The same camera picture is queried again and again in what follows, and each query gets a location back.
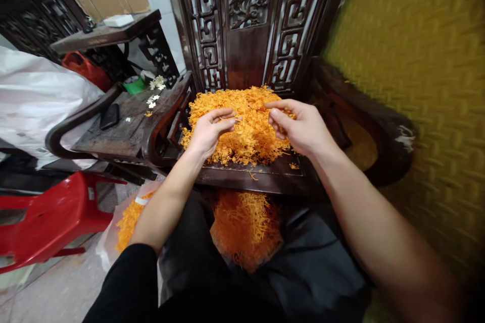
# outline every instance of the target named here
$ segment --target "textured yellow wall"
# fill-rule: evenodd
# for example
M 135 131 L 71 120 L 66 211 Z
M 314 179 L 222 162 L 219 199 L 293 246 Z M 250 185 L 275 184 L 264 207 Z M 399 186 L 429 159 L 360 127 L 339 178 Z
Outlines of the textured yellow wall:
M 323 56 L 415 123 L 412 170 L 383 193 L 469 281 L 485 257 L 485 0 L 346 0 Z

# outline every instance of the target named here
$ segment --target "plastic bag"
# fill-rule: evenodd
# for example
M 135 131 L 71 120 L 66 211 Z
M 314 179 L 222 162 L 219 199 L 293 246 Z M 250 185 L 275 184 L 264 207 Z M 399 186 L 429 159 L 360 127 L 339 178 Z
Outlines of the plastic bag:
M 58 159 L 45 152 L 47 133 L 103 94 L 84 77 L 48 59 L 0 46 L 0 138 L 37 157 L 38 167 Z M 67 132 L 61 145 L 70 149 L 95 118 Z M 88 168 L 95 160 L 75 162 Z
M 113 82 L 101 67 L 95 66 L 79 52 L 67 53 L 62 60 L 62 65 L 68 70 L 87 78 L 103 92 L 108 92 L 113 85 Z
M 117 223 L 123 218 L 123 211 L 128 208 L 132 200 L 136 200 L 137 203 L 147 203 L 149 199 L 145 200 L 142 199 L 142 197 L 149 193 L 155 192 L 158 187 L 160 187 L 164 179 L 165 177 L 161 176 L 156 181 L 144 183 L 138 192 L 133 193 L 121 204 L 116 206 L 113 213 L 113 219 L 101 235 L 98 245 L 96 246 L 96 254 L 101 258 L 101 265 L 104 271 L 109 271 L 116 259 L 120 256 L 120 252 L 117 251 L 115 247 L 118 244 L 118 231 L 120 230 Z

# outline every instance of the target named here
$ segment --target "person's left hand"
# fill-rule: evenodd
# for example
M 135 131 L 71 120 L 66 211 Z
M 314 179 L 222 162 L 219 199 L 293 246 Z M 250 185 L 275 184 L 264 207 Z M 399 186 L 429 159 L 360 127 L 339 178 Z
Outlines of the person's left hand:
M 187 151 L 201 153 L 204 159 L 209 158 L 216 150 L 219 137 L 229 131 L 234 131 L 238 119 L 224 120 L 236 115 L 231 108 L 215 109 L 197 120 L 196 129 Z

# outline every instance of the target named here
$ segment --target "plastic bag on floor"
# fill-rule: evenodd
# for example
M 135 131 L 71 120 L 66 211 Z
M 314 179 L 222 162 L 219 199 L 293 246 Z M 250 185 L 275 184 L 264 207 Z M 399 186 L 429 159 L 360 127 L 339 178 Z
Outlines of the plastic bag on floor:
M 113 219 L 101 235 L 98 245 L 96 246 L 96 254 L 101 258 L 101 264 L 104 271 L 109 271 L 116 259 L 120 256 L 120 252 L 116 250 L 116 245 L 118 244 L 118 231 L 120 231 L 117 224 L 123 218 L 123 212 L 133 200 L 140 204 L 148 203 L 151 197 L 148 199 L 142 199 L 142 197 L 155 192 L 164 179 L 165 177 L 161 176 L 156 181 L 145 182 L 137 192 L 133 193 L 121 204 L 116 206 L 113 213 Z
M 47 133 L 103 94 L 81 75 L 46 58 L 0 46 L 0 138 L 38 158 L 39 167 L 58 159 L 45 148 Z M 61 145 L 70 149 L 95 118 L 64 134 Z M 74 162 L 85 169 L 95 160 Z

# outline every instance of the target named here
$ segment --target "red plastic chair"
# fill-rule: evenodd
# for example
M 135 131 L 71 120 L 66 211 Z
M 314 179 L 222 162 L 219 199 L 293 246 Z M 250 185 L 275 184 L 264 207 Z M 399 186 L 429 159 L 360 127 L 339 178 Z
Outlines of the red plastic chair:
M 51 257 L 84 253 L 83 247 L 65 247 L 81 235 L 104 231 L 113 217 L 98 209 L 97 182 L 127 184 L 77 172 L 39 196 L 0 196 L 0 209 L 27 209 L 23 221 L 0 226 L 0 256 L 15 257 L 0 274 Z

